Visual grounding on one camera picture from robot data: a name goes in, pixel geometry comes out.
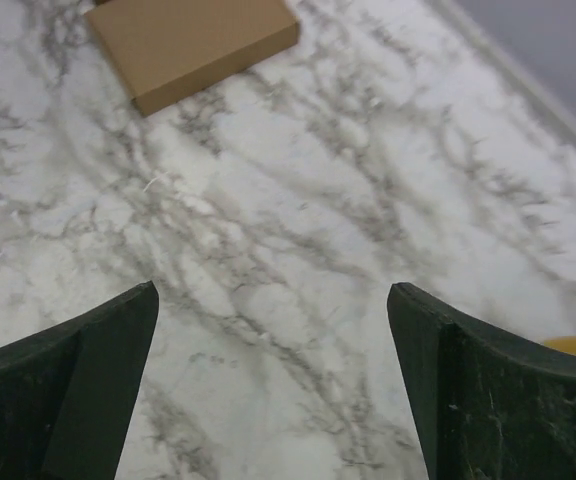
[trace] marble surface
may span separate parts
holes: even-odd
[[[576,151],[419,1],[291,6],[298,47],[142,119],[87,3],[0,0],[0,346],[161,294],[120,480],[425,478],[393,282],[576,333]]]

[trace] cardboard box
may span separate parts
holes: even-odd
[[[112,0],[86,18],[144,115],[299,38],[282,0]]]

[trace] white marble countertop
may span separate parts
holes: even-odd
[[[73,0],[0,0],[0,346],[144,280],[118,479],[425,476],[385,303],[576,333],[576,151],[418,0],[142,119]]]

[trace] brown cardboard box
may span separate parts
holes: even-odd
[[[283,0],[112,0],[86,14],[144,115],[297,43]]]

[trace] gray wall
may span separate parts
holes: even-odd
[[[576,116],[576,0],[453,0]]]

